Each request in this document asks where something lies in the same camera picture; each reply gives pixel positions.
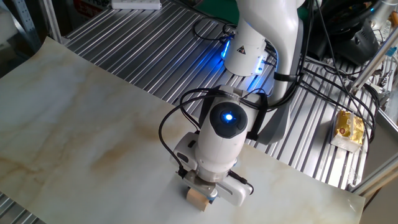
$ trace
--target small wooden block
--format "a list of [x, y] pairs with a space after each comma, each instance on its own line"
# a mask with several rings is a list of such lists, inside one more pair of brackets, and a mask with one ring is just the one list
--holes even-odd
[[201, 211], [205, 211], [209, 200], [196, 190], [189, 189], [187, 194], [187, 201]]

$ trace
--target metal grating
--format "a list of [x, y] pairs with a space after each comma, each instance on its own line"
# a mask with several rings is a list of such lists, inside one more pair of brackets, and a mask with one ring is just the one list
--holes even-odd
[[[273, 66], [266, 65], [263, 75], [251, 77], [230, 73], [220, 57], [224, 46], [199, 39], [191, 32], [193, 23], [203, 16], [170, 1], [162, 5], [159, 11], [104, 11], [66, 36], [69, 42], [65, 45], [95, 65], [174, 105], [182, 93], [198, 87], [231, 85], [271, 92]], [[221, 28], [211, 20], [203, 20], [196, 27], [200, 35], [209, 38], [221, 35]], [[275, 63], [272, 57], [268, 61]], [[306, 67], [340, 83], [321, 67]], [[344, 63], [340, 68], [348, 73], [361, 69]], [[304, 80], [336, 101], [352, 106], [342, 92], [321, 79], [307, 75]], [[371, 104], [367, 94], [359, 93], [357, 97]], [[195, 102], [187, 111], [198, 116], [200, 107], [201, 103]], [[366, 152], [353, 154], [329, 144], [331, 120], [337, 111], [335, 106], [299, 88], [292, 101], [292, 125], [286, 137], [268, 146], [247, 143], [317, 180], [345, 189], [347, 184], [361, 181]], [[0, 224], [42, 223], [24, 211], [5, 195], [0, 198]]]

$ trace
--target metal pole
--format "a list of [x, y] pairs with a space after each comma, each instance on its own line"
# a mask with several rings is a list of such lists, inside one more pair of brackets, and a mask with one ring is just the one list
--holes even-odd
[[352, 188], [350, 191], [354, 194], [368, 197], [382, 186], [398, 176], [398, 153], [392, 156], [382, 166], [377, 168], [369, 177]]
[[362, 88], [362, 86], [367, 82], [373, 72], [377, 69], [380, 63], [386, 57], [387, 51], [394, 45], [398, 38], [398, 29], [395, 28], [394, 31], [390, 34], [387, 40], [381, 45], [379, 51], [377, 51], [376, 55], [373, 59], [366, 65], [366, 68], [361, 72], [358, 78], [352, 85], [351, 92], [356, 93], [358, 90]]
[[29, 10], [25, 4], [25, 0], [12, 0], [14, 3], [18, 15], [21, 18], [22, 25], [26, 31], [27, 36], [29, 36], [28, 44], [33, 49], [34, 52], [38, 51], [42, 46], [42, 42], [37, 35], [35, 25], [33, 24], [32, 18], [29, 14]]
[[47, 30], [49, 31], [51, 37], [62, 44], [62, 36], [60, 28], [58, 26], [57, 17], [55, 16], [54, 7], [51, 0], [40, 0], [40, 6], [42, 8], [42, 14], [44, 20], [47, 23]]

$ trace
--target yellow packaging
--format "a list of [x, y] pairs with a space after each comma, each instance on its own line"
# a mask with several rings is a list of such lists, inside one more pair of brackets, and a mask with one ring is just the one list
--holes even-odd
[[330, 144], [355, 153], [362, 146], [363, 133], [363, 120], [353, 113], [341, 110], [337, 114]]
[[337, 115], [335, 127], [335, 136], [339, 134], [358, 144], [362, 144], [364, 124], [361, 118], [352, 116], [350, 112], [341, 110]]

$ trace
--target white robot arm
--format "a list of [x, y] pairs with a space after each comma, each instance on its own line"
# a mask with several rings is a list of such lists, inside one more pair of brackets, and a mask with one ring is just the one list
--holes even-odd
[[[231, 171], [244, 141], [264, 136], [268, 144], [283, 137], [289, 123], [289, 105], [267, 114], [267, 106], [285, 96], [294, 80], [302, 44], [302, 22], [297, 8], [304, 0], [237, 0], [240, 12], [234, 39], [221, 54], [225, 67], [237, 75], [262, 73], [265, 40], [277, 52], [277, 68], [271, 96], [249, 94], [230, 86], [220, 86], [228, 98], [205, 100], [200, 115], [200, 133], [188, 133], [174, 149], [186, 172], [179, 172], [192, 188], [214, 200], [217, 196], [240, 206], [253, 186]], [[245, 105], [241, 99], [260, 105]]]

